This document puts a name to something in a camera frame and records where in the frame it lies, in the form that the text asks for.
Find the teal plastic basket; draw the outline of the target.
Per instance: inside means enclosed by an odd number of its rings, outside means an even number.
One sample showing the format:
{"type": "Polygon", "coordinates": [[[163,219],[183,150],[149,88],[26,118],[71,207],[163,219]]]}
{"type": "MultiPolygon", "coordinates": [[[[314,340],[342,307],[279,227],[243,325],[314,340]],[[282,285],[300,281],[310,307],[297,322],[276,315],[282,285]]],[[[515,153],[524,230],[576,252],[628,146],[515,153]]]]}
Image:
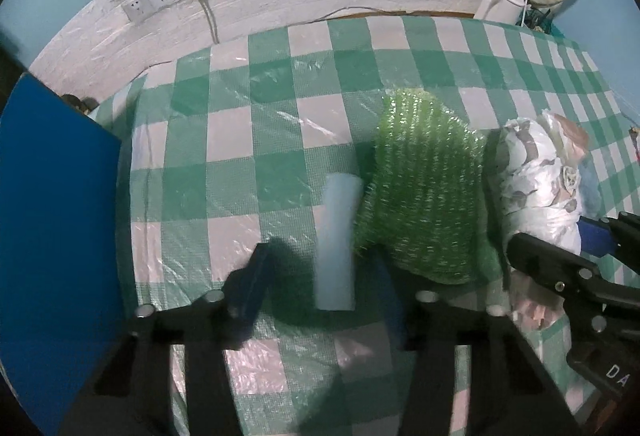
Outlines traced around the teal plastic basket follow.
{"type": "Polygon", "coordinates": [[[553,7],[530,6],[525,15],[524,25],[530,30],[562,38],[563,33],[555,26],[554,18],[553,7]]]}

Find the blue cardboard box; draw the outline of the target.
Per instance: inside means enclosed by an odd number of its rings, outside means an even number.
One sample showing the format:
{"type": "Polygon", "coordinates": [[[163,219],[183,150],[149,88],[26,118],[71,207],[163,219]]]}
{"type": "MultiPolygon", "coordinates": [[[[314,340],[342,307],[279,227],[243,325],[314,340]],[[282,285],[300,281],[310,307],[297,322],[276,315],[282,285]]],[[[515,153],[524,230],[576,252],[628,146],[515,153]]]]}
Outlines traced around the blue cardboard box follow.
{"type": "Polygon", "coordinates": [[[45,435],[124,331],[119,152],[112,133],[18,79],[1,114],[1,364],[45,435]]]}

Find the patterned white cloth bundle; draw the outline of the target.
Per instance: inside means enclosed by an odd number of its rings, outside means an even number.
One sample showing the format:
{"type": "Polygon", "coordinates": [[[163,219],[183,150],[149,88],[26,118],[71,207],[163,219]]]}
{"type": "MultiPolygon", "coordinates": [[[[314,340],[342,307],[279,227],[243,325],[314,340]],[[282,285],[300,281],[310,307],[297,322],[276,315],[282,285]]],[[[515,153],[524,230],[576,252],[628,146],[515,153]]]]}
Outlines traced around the patterned white cloth bundle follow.
{"type": "Polygon", "coordinates": [[[504,245],[517,234],[529,234],[580,252],[579,163],[587,147],[586,131],[549,109],[533,119],[504,123],[496,147],[495,187],[504,245]]]}

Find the white foam block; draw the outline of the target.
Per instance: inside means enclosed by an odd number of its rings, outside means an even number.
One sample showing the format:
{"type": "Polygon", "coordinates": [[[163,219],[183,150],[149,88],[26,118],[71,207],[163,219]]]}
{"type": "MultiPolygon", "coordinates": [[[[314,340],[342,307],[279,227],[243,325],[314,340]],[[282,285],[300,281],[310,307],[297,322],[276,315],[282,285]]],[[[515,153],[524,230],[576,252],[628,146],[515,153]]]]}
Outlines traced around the white foam block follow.
{"type": "Polygon", "coordinates": [[[323,312],[355,309],[352,237],[363,192],[360,177],[332,173],[322,190],[322,211],[314,253],[314,303],[323,312]]]}

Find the white electric kettle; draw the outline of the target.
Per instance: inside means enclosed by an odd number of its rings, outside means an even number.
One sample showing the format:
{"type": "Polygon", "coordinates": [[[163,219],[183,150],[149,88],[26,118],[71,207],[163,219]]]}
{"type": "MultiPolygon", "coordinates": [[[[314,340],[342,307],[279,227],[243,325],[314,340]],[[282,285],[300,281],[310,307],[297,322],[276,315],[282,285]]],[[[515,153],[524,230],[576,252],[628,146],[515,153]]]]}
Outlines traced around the white electric kettle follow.
{"type": "Polygon", "coordinates": [[[481,0],[473,18],[515,25],[525,8],[525,0],[481,0]]]}

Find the green checkered tablecloth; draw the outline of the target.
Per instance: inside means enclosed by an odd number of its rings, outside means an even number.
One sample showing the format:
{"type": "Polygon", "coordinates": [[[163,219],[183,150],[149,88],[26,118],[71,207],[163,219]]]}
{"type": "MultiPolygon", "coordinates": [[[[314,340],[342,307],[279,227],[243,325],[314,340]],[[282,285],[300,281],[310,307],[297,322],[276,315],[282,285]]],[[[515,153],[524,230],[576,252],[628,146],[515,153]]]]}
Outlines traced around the green checkered tablecloth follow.
{"type": "Polygon", "coordinates": [[[314,307],[330,173],[368,176],[386,93],[422,88],[473,129],[551,110],[589,135],[601,212],[637,212],[639,166],[613,93],[575,42],[473,19],[340,19],[219,44],[105,100],[122,141],[125,303],[188,304],[269,238],[285,244],[253,338],[229,352],[249,435],[393,435],[412,357],[394,349],[367,275],[351,313],[314,307]]]}

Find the green glittery scrub cloth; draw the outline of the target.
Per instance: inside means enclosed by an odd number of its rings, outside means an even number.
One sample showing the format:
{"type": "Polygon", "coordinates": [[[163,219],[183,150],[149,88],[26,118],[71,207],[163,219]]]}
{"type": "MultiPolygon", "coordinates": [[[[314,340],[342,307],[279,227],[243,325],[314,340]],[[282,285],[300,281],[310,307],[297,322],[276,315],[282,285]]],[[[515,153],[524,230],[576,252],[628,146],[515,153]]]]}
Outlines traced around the green glittery scrub cloth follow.
{"type": "Polygon", "coordinates": [[[395,266],[439,285],[476,279],[491,256],[485,149],[485,135],[431,93],[386,95],[355,224],[356,251],[381,245],[395,266]]]}

